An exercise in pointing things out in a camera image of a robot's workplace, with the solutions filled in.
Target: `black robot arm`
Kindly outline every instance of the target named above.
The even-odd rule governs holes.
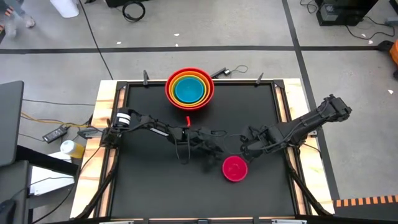
[[[300,146],[308,133],[326,122],[348,119],[352,109],[339,97],[326,97],[321,105],[311,112],[287,123],[262,126],[260,129],[248,126],[241,135],[241,151],[245,159],[251,161],[261,154],[272,153],[288,146]]]
[[[138,121],[138,124],[130,128],[131,119]],[[133,132],[138,129],[146,129],[165,137],[176,147],[186,147],[190,151],[201,151],[213,159],[221,159],[223,150],[215,143],[215,138],[219,131],[212,131],[207,128],[192,129],[190,127],[174,127],[153,118],[150,115],[143,115],[129,108],[120,108],[109,124],[107,132],[109,136],[118,145],[122,133]]]

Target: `shoe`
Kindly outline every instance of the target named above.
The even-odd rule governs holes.
[[[14,19],[8,19],[6,21],[6,37],[14,38],[17,35],[17,24]]]
[[[22,18],[24,19],[26,28],[31,28],[36,25],[33,18],[27,14],[23,15]]]

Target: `stacked bowls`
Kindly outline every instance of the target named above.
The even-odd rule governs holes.
[[[174,106],[197,110],[210,102],[214,95],[214,83],[209,74],[199,68],[183,68],[169,77],[165,91]]]

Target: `red cup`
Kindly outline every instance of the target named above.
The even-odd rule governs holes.
[[[189,71],[201,73],[201,74],[208,80],[208,82],[209,82],[209,84],[210,84],[210,89],[209,89],[210,96],[209,96],[203,103],[201,103],[200,105],[187,108],[187,107],[178,105],[178,104],[176,104],[176,103],[173,101],[173,99],[171,98],[170,93],[169,93],[169,86],[171,85],[171,81],[173,80],[173,78],[174,78],[176,75],[178,75],[179,73],[182,73],[182,72],[189,72]],[[174,106],[176,106],[176,107],[178,107],[178,108],[180,108],[180,109],[183,109],[183,110],[198,110],[198,109],[204,107],[205,105],[207,105],[207,104],[210,102],[210,100],[212,99],[212,97],[213,97],[213,95],[214,95],[214,82],[213,82],[213,80],[211,79],[211,77],[210,77],[209,74],[207,74],[205,71],[203,71],[203,70],[201,70],[201,69],[199,69],[199,68],[183,68],[183,69],[180,69],[180,70],[174,72],[174,73],[169,77],[169,79],[167,79],[166,87],[165,87],[165,92],[166,92],[167,99],[168,99],[168,100],[171,102],[171,104],[173,104]]]
[[[229,156],[224,160],[223,174],[228,180],[239,182],[248,174],[248,165],[239,156]]]

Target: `gray floor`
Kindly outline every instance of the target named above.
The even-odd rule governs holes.
[[[345,27],[320,27],[299,0],[288,0],[298,40],[302,46],[367,46],[348,34]],[[86,4],[99,47],[173,47],[219,45],[293,46],[281,0],[151,0],[144,3],[147,15],[135,24],[126,22],[116,9],[102,0]],[[4,39],[0,49],[95,48],[84,14],[63,19],[49,1],[25,0],[24,9],[37,21],[25,29],[19,21],[16,39]],[[379,0],[368,16],[377,22],[396,16],[388,0]],[[362,22],[352,27],[356,35],[369,37],[390,29]],[[376,45],[394,38],[377,35]],[[215,72],[221,67],[247,65],[245,74],[234,78],[301,78],[294,51],[199,51],[131,52],[103,54],[115,79],[167,78],[182,67],[200,67]],[[317,103],[330,93],[342,97],[353,113],[349,120],[325,125],[326,142],[341,198],[398,194],[398,82],[397,69],[388,54],[375,51],[303,52],[305,66]],[[109,79],[99,54],[0,54],[0,83],[25,81],[24,97],[66,103],[94,103],[100,80]],[[24,102],[23,111],[35,118],[83,123],[92,106],[59,106]],[[57,125],[22,120],[20,133],[40,138]],[[70,131],[68,139],[75,137]],[[59,151],[60,142],[46,144],[20,137],[19,144],[46,154]],[[61,200],[66,191],[58,195]],[[34,219],[53,204],[35,210]],[[41,223],[67,220],[72,197]]]

